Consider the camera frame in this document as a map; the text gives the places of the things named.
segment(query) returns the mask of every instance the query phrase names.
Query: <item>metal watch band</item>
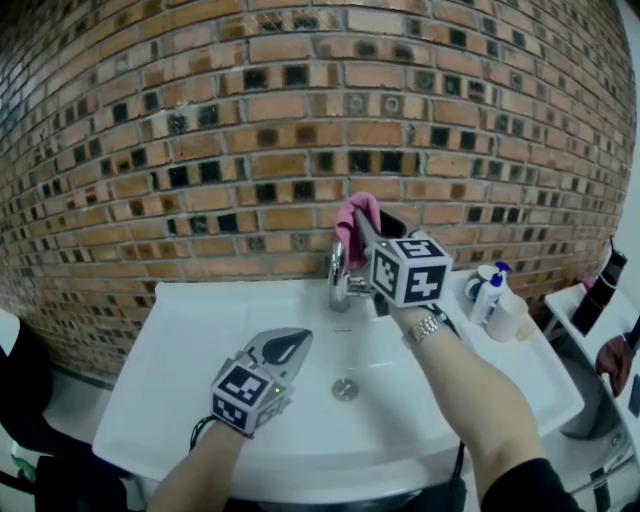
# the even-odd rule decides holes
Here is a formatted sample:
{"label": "metal watch band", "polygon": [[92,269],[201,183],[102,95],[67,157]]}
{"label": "metal watch band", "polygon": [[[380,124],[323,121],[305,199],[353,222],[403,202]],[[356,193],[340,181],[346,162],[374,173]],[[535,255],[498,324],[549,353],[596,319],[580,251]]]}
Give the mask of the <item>metal watch band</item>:
{"label": "metal watch band", "polygon": [[440,327],[444,324],[440,318],[437,316],[430,316],[428,318],[424,318],[420,321],[418,325],[414,325],[408,333],[407,336],[407,344],[410,349],[414,349],[423,340],[431,336],[434,332],[436,332]]}

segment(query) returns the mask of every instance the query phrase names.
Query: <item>green object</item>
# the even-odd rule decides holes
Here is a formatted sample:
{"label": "green object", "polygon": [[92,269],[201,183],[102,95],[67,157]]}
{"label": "green object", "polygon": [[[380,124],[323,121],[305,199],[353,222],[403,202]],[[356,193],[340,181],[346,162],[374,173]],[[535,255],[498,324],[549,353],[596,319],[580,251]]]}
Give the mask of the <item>green object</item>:
{"label": "green object", "polygon": [[29,480],[32,484],[36,483],[36,468],[29,464],[26,460],[20,459],[15,455],[11,454],[11,458],[13,459],[13,463],[16,467],[22,472],[24,478]]}

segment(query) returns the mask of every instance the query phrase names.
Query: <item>black phone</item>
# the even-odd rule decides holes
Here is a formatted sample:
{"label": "black phone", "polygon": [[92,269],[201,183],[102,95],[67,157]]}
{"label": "black phone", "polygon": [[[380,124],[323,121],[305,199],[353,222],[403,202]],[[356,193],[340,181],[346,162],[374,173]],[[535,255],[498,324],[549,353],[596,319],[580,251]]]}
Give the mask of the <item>black phone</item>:
{"label": "black phone", "polygon": [[640,375],[633,378],[631,398],[629,398],[629,410],[636,418],[640,416]]}

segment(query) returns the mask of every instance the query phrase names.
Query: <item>brick wall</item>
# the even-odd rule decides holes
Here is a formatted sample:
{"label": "brick wall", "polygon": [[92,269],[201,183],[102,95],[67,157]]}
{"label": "brick wall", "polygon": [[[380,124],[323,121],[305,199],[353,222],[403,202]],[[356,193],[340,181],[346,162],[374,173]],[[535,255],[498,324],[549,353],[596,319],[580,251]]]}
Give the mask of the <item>brick wall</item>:
{"label": "brick wall", "polygon": [[55,0],[0,28],[0,303],[117,376],[166,280],[326,271],[368,191],[532,307],[598,265],[635,91],[604,0]]}

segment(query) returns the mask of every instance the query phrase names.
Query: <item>mug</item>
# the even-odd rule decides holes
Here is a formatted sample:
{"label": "mug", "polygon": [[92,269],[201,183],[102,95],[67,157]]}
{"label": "mug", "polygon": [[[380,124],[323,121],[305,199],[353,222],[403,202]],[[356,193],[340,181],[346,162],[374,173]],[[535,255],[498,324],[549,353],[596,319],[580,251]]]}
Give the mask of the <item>mug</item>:
{"label": "mug", "polygon": [[487,333],[496,341],[515,339],[518,330],[524,323],[529,307],[521,297],[505,291],[494,304],[489,305],[488,320],[484,321]]}
{"label": "mug", "polygon": [[464,294],[473,302],[478,298],[480,287],[497,272],[494,265],[480,265],[464,285]]}

